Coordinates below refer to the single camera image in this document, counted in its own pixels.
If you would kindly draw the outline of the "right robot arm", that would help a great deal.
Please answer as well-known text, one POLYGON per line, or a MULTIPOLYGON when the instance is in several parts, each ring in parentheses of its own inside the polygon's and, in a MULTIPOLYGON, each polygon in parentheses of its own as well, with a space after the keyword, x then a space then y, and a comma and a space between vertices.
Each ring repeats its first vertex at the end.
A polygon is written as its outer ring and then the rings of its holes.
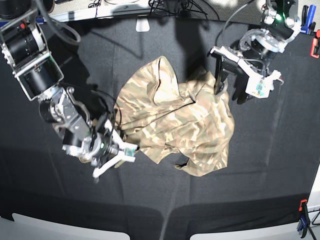
POLYGON ((0 47, 28 100, 37 100, 39 114, 62 139, 62 149, 81 162, 90 163, 98 180, 120 162, 134 162, 137 145, 123 141, 115 128, 115 113, 105 111, 97 120, 74 96, 73 86, 62 86, 64 74, 52 56, 37 22, 42 16, 65 43, 77 46, 81 36, 72 27, 51 18, 41 0, 3 0, 0 47))

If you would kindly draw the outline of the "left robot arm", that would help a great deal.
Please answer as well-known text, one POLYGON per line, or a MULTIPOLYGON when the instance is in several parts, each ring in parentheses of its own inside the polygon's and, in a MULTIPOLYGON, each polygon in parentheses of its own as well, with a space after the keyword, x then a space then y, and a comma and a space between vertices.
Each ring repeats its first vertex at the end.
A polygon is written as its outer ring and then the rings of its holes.
POLYGON ((298 1, 267 0, 262 8, 260 25, 249 29, 238 41, 237 47, 213 46, 211 54, 219 55, 217 94, 227 90, 227 79, 238 81, 232 96, 243 104, 253 98, 266 99, 274 90, 274 82, 284 83, 279 70, 270 70, 275 56, 285 51, 301 31, 298 1))

